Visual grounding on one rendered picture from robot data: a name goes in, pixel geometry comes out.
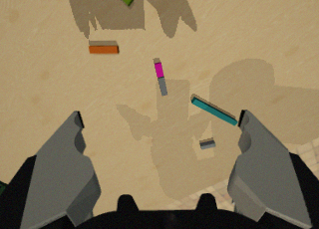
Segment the turquoise rod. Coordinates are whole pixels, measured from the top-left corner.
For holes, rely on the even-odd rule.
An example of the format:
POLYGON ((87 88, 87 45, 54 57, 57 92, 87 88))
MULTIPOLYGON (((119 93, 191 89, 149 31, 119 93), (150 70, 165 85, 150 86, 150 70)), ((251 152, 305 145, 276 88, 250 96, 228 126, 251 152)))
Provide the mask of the turquoise rod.
POLYGON ((207 103, 197 99, 196 97, 193 97, 193 99, 191 100, 191 103, 193 105, 211 113, 212 115, 215 115, 215 116, 229 122, 232 125, 236 125, 238 123, 238 121, 235 118, 229 116, 228 114, 225 114, 225 113, 219 111, 218 109, 208 105, 207 103))

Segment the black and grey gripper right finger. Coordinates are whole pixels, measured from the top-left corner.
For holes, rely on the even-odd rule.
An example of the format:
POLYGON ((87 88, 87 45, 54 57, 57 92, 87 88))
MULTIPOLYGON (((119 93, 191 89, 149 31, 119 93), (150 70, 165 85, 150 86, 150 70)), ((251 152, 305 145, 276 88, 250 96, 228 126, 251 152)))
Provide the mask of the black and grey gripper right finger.
POLYGON ((319 180, 250 111, 242 110, 241 150, 227 192, 236 213, 267 229, 319 229, 319 180))

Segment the orange rod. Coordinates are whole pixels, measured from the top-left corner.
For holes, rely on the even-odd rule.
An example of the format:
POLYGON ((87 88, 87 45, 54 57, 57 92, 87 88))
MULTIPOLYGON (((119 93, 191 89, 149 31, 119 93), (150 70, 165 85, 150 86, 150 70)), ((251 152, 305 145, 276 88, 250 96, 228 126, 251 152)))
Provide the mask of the orange rod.
POLYGON ((119 46, 89 46, 90 54, 118 54, 119 46))

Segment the grey rod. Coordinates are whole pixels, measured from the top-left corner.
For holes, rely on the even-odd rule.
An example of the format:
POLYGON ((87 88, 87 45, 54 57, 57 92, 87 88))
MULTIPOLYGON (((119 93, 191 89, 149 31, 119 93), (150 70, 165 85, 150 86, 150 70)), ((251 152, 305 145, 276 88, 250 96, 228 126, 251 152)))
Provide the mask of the grey rod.
POLYGON ((161 91, 161 96, 166 96, 167 95, 167 90, 166 90, 164 76, 163 77, 159 77, 158 79, 159 79, 159 87, 160 87, 160 91, 161 91))
POLYGON ((202 142, 200 144, 200 147, 201 147, 201 149, 207 149, 207 148, 215 147, 215 142, 214 142, 214 140, 202 142))

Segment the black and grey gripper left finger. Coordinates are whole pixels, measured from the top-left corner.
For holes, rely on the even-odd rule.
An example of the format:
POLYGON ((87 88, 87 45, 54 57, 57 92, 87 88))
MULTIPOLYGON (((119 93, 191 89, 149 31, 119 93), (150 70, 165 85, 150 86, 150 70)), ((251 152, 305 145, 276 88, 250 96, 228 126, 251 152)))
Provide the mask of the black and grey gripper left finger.
POLYGON ((27 157, 0 195, 0 229, 74 229, 93 218, 101 196, 80 111, 27 157))

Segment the magenta rectangular block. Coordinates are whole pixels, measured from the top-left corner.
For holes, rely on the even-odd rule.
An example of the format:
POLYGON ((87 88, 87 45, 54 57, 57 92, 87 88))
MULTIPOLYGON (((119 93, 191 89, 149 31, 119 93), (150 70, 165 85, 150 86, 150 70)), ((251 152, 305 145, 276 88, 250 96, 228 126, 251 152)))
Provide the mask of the magenta rectangular block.
POLYGON ((159 77, 163 77, 163 71, 162 71, 161 62, 155 63, 155 67, 156 67, 156 71, 157 71, 157 76, 158 76, 158 78, 159 78, 159 77))

